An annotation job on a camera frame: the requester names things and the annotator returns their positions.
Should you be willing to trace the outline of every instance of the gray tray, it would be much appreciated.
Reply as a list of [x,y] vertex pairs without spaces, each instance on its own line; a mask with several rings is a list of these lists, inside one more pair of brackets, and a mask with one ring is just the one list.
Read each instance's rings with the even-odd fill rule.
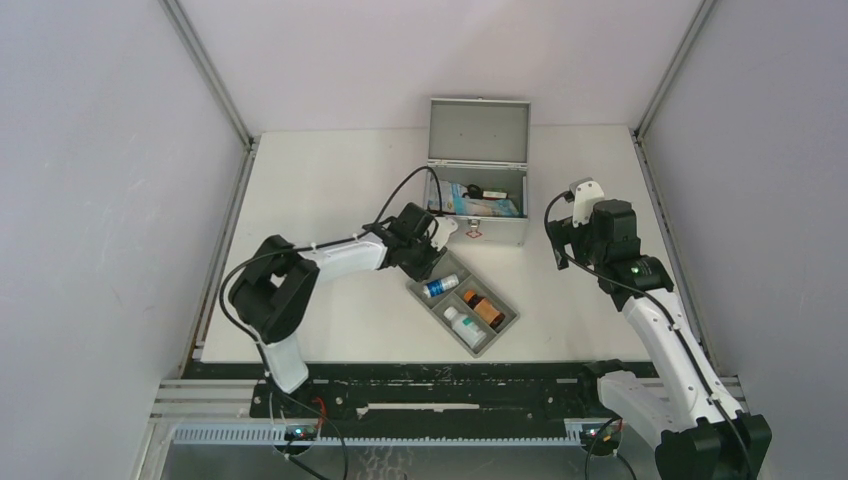
[[[434,298],[427,298],[424,295],[422,288],[425,284],[433,280],[447,277],[453,273],[459,277],[460,283],[458,286]],[[500,295],[486,285],[479,276],[465,266],[465,264],[462,263],[462,261],[460,261],[459,258],[451,251],[448,251],[435,268],[433,268],[433,273],[430,278],[424,282],[410,281],[406,284],[406,289],[409,290],[409,293],[418,300],[418,303],[420,303],[421,306],[430,312],[430,315],[439,322],[439,325],[444,327],[448,334],[459,342],[460,345],[462,345],[463,348],[465,348],[465,350],[468,351],[468,353],[474,358],[479,358],[483,355],[483,353],[485,353],[486,350],[488,350],[489,347],[491,347],[492,344],[495,343],[495,341],[500,338],[513,323],[515,323],[516,320],[518,320],[519,315],[515,309],[507,305]],[[462,295],[464,295],[468,290],[474,290],[478,294],[488,298],[498,311],[503,312],[505,316],[504,321],[498,325],[497,329],[492,329],[462,300]],[[447,310],[448,307],[454,307],[460,313],[468,315],[468,317],[471,318],[474,323],[480,327],[480,329],[486,332],[486,339],[483,340],[477,348],[472,350],[468,344],[465,343],[459,335],[450,328],[450,324],[444,315],[445,310]]]

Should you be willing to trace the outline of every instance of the red wire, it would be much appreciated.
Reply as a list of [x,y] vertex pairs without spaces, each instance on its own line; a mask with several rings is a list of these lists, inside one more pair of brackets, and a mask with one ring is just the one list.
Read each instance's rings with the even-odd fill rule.
[[[623,418],[618,420],[618,428],[616,428],[614,432],[610,433],[608,435],[608,437],[611,437],[611,436],[613,436],[617,433],[621,433],[622,430],[624,430],[624,419]],[[597,435],[599,433],[601,433],[601,432],[600,431],[595,432],[594,435]]]
[[321,427],[324,425],[324,417],[327,416],[327,406],[324,405],[324,400],[322,400],[321,397],[313,398],[312,403],[317,403],[321,405],[321,415],[323,415],[323,417],[318,419],[318,425],[315,426],[317,429],[320,430]]

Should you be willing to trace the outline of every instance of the white bottle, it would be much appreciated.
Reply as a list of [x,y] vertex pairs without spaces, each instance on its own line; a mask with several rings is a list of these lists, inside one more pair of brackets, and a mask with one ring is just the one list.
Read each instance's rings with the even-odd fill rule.
[[445,310],[445,318],[451,323],[451,329],[459,335],[468,346],[474,350],[480,345],[480,342],[486,338],[486,333],[474,323],[474,320],[468,318],[468,315],[459,313],[454,307],[448,307]]
[[459,285],[459,277],[454,273],[453,275],[433,280],[427,285],[424,285],[421,287],[421,292],[425,297],[433,298],[438,297],[457,285]]

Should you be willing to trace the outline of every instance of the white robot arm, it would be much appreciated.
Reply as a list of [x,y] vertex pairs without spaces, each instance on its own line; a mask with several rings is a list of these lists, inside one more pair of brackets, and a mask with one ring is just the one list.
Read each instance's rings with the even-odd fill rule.
[[[560,198],[574,203],[572,216],[549,221]],[[545,230],[559,269],[571,263],[598,277],[648,350],[669,399],[613,360],[587,365],[585,400],[615,412],[645,439],[664,479],[755,478],[771,430],[762,415],[744,413],[716,375],[662,263],[641,254],[630,203],[607,200],[596,181],[580,180],[550,203]]]
[[444,255],[457,225],[410,203],[398,217],[365,229],[366,234],[348,242],[302,252],[293,251],[279,235],[269,237],[229,291],[230,303],[257,340],[271,378],[285,393],[309,377],[295,330],[317,284],[395,266],[414,280],[424,280]]

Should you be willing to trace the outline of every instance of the medicine box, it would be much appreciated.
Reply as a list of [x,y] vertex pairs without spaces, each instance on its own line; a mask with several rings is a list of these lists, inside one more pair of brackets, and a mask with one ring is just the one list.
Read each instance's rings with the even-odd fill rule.
[[[424,295],[423,288],[427,283],[447,277],[448,275],[456,274],[459,277],[459,285],[448,290],[447,292],[436,297],[427,297]],[[445,328],[447,333],[452,336],[460,345],[471,354],[472,357],[478,358],[495,341],[501,338],[504,333],[518,320],[518,313],[514,308],[509,306],[503,298],[486,285],[483,280],[472,272],[460,259],[451,251],[439,260],[439,263],[433,268],[433,273],[424,282],[410,281],[406,285],[407,290],[414,296],[418,302],[427,309],[428,312],[439,322],[439,325]],[[469,290],[474,290],[477,294],[486,297],[492,305],[504,314],[504,320],[497,328],[492,329],[489,325],[469,307],[462,296]],[[468,315],[474,323],[486,333],[486,339],[480,342],[475,349],[471,349],[459,336],[451,329],[450,322],[445,318],[445,310],[448,307],[456,308],[460,314]]]
[[[505,191],[517,217],[449,215],[459,231],[451,242],[522,246],[529,225],[527,157],[530,103],[523,101],[430,100],[430,140],[427,165],[439,180],[482,189]],[[435,188],[428,175],[424,205]]]

